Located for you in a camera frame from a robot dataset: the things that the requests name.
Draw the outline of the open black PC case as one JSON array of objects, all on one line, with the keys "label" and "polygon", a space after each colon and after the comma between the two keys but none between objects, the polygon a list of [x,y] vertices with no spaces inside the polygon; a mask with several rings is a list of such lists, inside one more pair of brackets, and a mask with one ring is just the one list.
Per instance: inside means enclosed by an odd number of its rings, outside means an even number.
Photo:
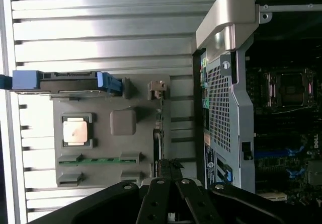
[{"label": "open black PC case", "polygon": [[[196,30],[195,112],[205,185],[256,194],[252,68],[317,67],[322,73],[322,0],[216,0]],[[223,165],[232,168],[233,181]]]}]

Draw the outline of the CPU chip with metal lid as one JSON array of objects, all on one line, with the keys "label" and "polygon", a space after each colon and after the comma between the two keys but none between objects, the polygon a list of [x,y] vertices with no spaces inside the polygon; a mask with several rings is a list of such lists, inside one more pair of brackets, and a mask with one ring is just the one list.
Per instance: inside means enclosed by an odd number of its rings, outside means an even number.
[{"label": "CPU chip with metal lid", "polygon": [[63,122],[63,141],[67,146],[82,146],[88,141],[88,124],[83,118],[67,118]]}]

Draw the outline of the blue case latch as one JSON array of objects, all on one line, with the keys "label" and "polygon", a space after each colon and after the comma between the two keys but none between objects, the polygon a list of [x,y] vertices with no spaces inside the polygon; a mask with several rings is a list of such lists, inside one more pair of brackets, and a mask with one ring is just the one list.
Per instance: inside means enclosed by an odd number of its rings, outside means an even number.
[{"label": "blue case latch", "polygon": [[227,179],[228,182],[232,182],[233,181],[233,171],[232,171],[232,168],[227,165],[227,164],[224,164],[223,165],[223,170],[224,170],[224,173],[225,173],[225,177]]}]

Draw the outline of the hard disk in blue caddy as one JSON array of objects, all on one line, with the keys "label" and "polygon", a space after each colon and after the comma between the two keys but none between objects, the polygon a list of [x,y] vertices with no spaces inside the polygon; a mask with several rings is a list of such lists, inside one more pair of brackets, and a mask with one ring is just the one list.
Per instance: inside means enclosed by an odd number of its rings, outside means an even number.
[{"label": "hard disk in blue caddy", "polygon": [[11,77],[0,74],[0,89],[17,94],[79,99],[122,96],[124,88],[122,79],[102,71],[15,70]]}]

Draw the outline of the green RAM stick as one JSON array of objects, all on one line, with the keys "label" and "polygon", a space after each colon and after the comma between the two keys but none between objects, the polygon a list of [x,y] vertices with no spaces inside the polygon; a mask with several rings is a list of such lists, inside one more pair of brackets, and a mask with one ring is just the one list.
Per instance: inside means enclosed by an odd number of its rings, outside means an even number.
[{"label": "green RAM stick", "polygon": [[136,164],[135,159],[121,159],[121,158],[84,158],[75,161],[60,161],[59,165],[90,165],[90,164]]}]

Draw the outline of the blue expansion slot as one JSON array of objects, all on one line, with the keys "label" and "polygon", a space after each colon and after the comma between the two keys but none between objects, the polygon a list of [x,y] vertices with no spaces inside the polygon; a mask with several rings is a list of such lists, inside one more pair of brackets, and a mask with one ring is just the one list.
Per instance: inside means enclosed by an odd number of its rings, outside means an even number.
[{"label": "blue expansion slot", "polygon": [[281,158],[281,157],[291,157],[295,156],[301,151],[304,150],[304,146],[301,146],[298,149],[289,149],[285,148],[283,150],[274,150],[274,151],[256,151],[254,154],[255,159],[262,159],[262,158]]}]

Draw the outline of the CPU socket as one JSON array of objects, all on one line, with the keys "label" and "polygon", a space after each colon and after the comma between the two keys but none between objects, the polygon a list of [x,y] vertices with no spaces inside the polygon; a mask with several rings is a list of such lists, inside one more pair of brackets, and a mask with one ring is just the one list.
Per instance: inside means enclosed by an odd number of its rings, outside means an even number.
[{"label": "CPU socket", "polygon": [[314,72],[308,68],[277,69],[265,73],[267,106],[273,109],[314,105]]}]

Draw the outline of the grey parts rack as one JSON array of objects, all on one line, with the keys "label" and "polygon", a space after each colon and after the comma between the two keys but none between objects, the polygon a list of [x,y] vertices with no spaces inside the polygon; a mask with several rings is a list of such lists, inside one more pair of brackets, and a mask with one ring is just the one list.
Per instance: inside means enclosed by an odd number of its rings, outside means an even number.
[{"label": "grey parts rack", "polygon": [[[52,98],[56,183],[59,187],[106,187],[120,181],[140,184],[154,177],[171,141],[171,79],[166,74],[119,74],[123,95]],[[83,118],[88,141],[67,146],[63,122]],[[59,165],[84,158],[135,159],[136,164]]]}]

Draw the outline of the green motherboard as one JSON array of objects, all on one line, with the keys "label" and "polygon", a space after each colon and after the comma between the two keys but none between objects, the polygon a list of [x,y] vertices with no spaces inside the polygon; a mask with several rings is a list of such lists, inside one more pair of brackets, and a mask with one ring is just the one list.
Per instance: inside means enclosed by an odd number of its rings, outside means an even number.
[{"label": "green motherboard", "polygon": [[[273,109],[267,106],[265,73],[308,68],[314,72],[314,105]],[[293,205],[322,206],[322,73],[317,67],[252,68],[247,93],[254,107],[254,154],[285,148],[295,156],[255,159],[255,190],[264,198]]]}]

